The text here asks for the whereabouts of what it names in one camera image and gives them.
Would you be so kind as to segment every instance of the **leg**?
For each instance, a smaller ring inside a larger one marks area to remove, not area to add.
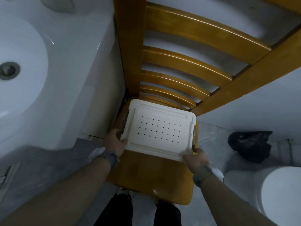
[[[181,212],[173,204],[169,202],[159,201],[155,214],[154,226],[182,226]]]
[[[132,226],[133,204],[128,194],[115,194],[102,211],[94,226]]]

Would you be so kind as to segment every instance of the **bathroom floor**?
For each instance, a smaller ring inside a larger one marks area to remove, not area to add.
[[[283,153],[280,152],[277,142],[270,142],[272,145],[271,156],[262,164],[244,160],[227,143],[228,136],[232,132],[199,123],[199,147],[209,156],[213,165],[223,173],[233,169],[260,170],[283,165]],[[0,220],[36,194],[84,166],[88,163],[87,158],[90,152],[99,146],[98,142],[78,139],[75,146],[69,150],[34,152],[31,157],[22,161],[9,190],[0,202]],[[93,225],[117,189],[118,187],[113,184],[106,183],[78,225]],[[134,206],[133,226],[153,225],[156,206],[152,198],[134,193],[132,201]],[[216,225],[201,190],[196,186],[191,203],[177,205],[177,207],[182,214],[182,225]]]

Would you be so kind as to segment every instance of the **sink drain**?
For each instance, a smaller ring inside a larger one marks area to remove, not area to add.
[[[20,73],[20,66],[15,62],[6,62],[0,65],[0,79],[10,80]]]

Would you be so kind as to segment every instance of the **white plastic tray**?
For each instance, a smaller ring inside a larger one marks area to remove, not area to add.
[[[127,150],[183,161],[192,154],[195,123],[191,112],[134,99],[121,139],[129,140]]]

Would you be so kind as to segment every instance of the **chair backrest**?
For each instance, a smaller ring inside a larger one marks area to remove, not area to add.
[[[265,0],[301,14],[301,0]],[[117,33],[126,85],[130,96],[178,109],[196,116],[223,106],[301,66],[301,29],[295,28],[269,47],[259,39],[219,22],[146,0],[114,0]],[[210,45],[249,64],[236,76],[192,57],[143,45],[144,31],[153,30]],[[179,70],[218,87],[213,93],[189,81],[142,70],[142,63]],[[200,99],[192,99],[152,85],[155,83]],[[159,95],[182,104],[156,97]]]

